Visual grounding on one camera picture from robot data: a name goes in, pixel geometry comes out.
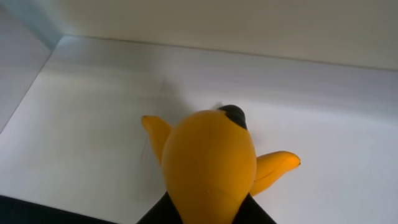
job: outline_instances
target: white surface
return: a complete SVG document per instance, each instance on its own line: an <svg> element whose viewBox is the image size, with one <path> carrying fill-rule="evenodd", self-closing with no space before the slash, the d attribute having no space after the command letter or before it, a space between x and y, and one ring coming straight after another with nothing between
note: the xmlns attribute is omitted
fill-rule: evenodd
<svg viewBox="0 0 398 224"><path fill-rule="evenodd" d="M68 35L398 70L395 0L34 0Z"/></svg>
<svg viewBox="0 0 398 224"><path fill-rule="evenodd" d="M0 5L0 133L50 55Z"/></svg>
<svg viewBox="0 0 398 224"><path fill-rule="evenodd" d="M221 102L302 165L255 199L280 224L394 223L398 74L64 37L0 135L0 194L135 223L164 193L141 128Z"/></svg>

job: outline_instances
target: black spot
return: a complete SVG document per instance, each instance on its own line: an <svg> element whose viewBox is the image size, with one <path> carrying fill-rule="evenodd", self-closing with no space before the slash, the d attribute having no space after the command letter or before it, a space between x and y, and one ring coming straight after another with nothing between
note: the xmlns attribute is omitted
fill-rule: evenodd
<svg viewBox="0 0 398 224"><path fill-rule="evenodd" d="M235 124L240 127L247 129L246 118L241 108L235 105L226 105L218 108L219 110L225 111L225 115Z"/></svg>

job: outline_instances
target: wall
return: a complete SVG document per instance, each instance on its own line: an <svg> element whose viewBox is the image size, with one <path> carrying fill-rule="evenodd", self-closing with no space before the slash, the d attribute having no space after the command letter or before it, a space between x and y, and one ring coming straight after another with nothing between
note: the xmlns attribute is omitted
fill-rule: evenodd
<svg viewBox="0 0 398 224"><path fill-rule="evenodd" d="M35 80L50 50L0 5L0 132Z"/></svg>
<svg viewBox="0 0 398 224"><path fill-rule="evenodd" d="M34 0L68 35L398 69L391 0Z"/></svg>
<svg viewBox="0 0 398 224"><path fill-rule="evenodd" d="M280 224L395 223L398 74L64 37L0 135L0 194L136 223L165 192L141 116L236 104L257 155L302 165L255 200Z"/></svg>

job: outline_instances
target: black tip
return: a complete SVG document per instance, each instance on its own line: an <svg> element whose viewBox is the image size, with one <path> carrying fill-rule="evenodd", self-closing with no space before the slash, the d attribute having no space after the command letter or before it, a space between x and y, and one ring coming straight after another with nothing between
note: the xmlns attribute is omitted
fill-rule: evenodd
<svg viewBox="0 0 398 224"><path fill-rule="evenodd" d="M218 108L219 110L225 111L225 115L235 124L240 127L247 129L246 118L241 108L235 105L226 105Z"/></svg>

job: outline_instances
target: orange toy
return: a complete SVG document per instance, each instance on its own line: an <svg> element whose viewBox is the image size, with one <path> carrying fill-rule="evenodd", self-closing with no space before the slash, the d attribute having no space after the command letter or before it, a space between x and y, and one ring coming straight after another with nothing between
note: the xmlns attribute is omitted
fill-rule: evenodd
<svg viewBox="0 0 398 224"><path fill-rule="evenodd" d="M256 157L240 108L199 111L175 128L157 116L144 116L142 125L167 193L140 223L274 223L251 196L300 159L284 151Z"/></svg>

